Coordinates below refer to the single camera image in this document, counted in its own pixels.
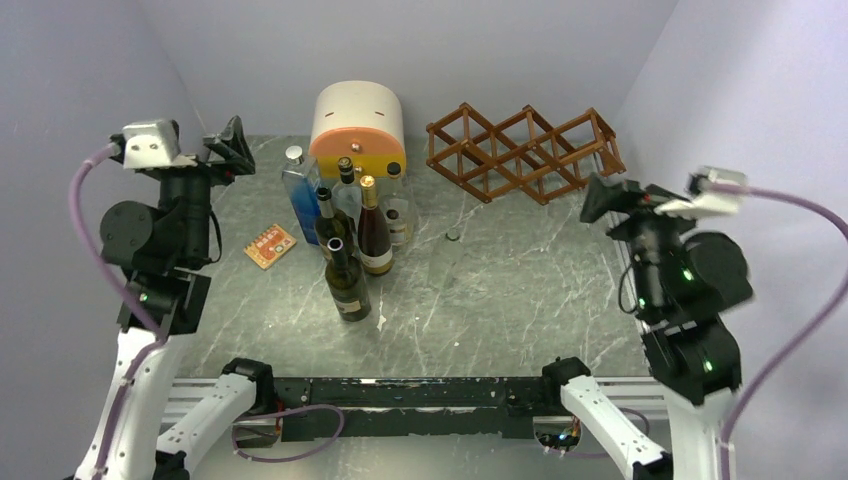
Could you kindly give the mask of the blue square bottle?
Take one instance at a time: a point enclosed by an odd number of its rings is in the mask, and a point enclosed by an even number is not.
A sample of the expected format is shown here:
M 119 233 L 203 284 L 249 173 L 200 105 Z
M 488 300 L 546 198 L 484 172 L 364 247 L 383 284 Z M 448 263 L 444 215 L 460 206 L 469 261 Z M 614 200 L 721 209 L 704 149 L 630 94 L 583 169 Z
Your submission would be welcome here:
M 305 240 L 319 245 L 315 229 L 320 216 L 316 190 L 321 186 L 317 160 L 299 145 L 289 146 L 285 151 L 282 181 Z

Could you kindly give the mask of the clear square bottle black cap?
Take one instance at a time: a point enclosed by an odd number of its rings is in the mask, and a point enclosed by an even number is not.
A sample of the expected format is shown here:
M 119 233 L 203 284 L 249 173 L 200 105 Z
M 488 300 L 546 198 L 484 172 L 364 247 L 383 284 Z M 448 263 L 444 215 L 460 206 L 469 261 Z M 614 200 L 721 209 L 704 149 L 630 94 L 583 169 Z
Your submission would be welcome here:
M 359 230 L 362 209 L 362 190 L 356 180 L 354 165 L 349 157 L 341 157 L 337 162 L 339 182 L 332 188 L 332 200 L 337 209 L 350 219 L 355 231 Z

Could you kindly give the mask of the green bottle silver neck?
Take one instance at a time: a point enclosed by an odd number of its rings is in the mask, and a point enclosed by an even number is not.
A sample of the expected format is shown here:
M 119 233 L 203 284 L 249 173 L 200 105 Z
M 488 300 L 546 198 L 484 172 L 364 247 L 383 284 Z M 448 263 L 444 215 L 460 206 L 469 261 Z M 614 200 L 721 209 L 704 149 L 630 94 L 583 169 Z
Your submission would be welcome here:
M 329 188 L 318 187 L 316 196 L 320 209 L 320 216 L 315 221 L 315 232 L 319 240 L 324 257 L 331 258 L 328 241 L 331 238 L 341 238 L 344 251 L 349 256 L 355 255 L 355 237 L 353 220 L 343 211 L 337 210 L 332 203 L 332 192 Z

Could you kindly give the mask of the dark bottle black neck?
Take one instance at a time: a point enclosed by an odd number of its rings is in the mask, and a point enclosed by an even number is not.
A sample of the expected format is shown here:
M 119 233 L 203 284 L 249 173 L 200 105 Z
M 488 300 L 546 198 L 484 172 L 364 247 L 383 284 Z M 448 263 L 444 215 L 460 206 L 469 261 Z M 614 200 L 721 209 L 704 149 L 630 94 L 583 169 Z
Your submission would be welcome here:
M 339 237 L 327 241 L 330 258 L 324 271 L 333 302 L 342 320 L 358 322 L 371 312 L 371 302 L 360 262 Z

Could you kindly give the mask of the clear round glass bottle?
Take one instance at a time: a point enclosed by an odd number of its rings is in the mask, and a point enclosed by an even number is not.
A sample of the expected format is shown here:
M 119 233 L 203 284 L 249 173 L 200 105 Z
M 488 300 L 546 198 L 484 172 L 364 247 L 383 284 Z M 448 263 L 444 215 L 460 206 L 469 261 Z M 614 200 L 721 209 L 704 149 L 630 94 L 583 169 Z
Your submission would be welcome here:
M 398 162 L 387 164 L 387 178 L 380 193 L 382 209 L 393 246 L 408 244 L 417 226 L 417 208 L 411 190 L 404 183 L 402 167 Z

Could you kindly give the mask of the brown bottle gold foil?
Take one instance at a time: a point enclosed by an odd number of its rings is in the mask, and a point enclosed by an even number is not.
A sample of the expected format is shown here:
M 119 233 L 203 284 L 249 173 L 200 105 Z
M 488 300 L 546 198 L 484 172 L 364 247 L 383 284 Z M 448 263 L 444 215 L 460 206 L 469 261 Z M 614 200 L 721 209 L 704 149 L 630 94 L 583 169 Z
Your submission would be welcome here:
M 388 273 L 394 258 L 390 232 L 379 208 L 376 179 L 371 175 L 360 178 L 362 205 L 358 226 L 358 246 L 364 270 L 374 276 Z

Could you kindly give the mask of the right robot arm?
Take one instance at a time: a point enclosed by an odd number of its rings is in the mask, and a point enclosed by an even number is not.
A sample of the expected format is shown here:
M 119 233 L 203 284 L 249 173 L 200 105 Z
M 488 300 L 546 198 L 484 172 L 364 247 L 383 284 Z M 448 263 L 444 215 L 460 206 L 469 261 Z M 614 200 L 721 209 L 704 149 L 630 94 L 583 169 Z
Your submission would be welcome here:
M 588 181 L 582 222 L 623 215 L 608 236 L 630 253 L 633 314 L 645 325 L 643 350 L 662 389 L 672 446 L 640 431 L 575 357 L 543 368 L 539 398 L 548 412 L 568 411 L 588 429 L 626 479 L 722 475 L 719 432 L 741 385 L 741 355 L 721 315 L 753 289 L 739 245 L 696 225 L 738 213 L 744 186 L 743 175 L 721 169 L 693 174 L 687 196 L 597 174 Z

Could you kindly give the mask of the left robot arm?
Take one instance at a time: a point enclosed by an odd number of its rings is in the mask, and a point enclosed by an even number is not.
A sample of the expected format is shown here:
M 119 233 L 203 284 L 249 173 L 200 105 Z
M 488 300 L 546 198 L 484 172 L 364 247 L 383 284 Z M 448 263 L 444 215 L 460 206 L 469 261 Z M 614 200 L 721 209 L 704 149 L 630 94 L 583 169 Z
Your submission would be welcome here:
M 211 192 L 251 175 L 255 160 L 239 116 L 202 143 L 209 159 L 181 150 L 172 119 L 128 124 L 85 159 L 68 192 L 78 238 L 118 293 L 117 357 L 94 437 L 75 471 L 78 479 L 187 479 L 231 425 L 276 413 L 282 403 L 271 367 L 237 358 L 213 389 L 172 427 L 163 416 L 178 367 L 199 329 L 212 263 L 211 241 L 221 237 Z M 86 227 L 81 190 L 105 161 L 154 179 L 156 205 L 125 200 Z

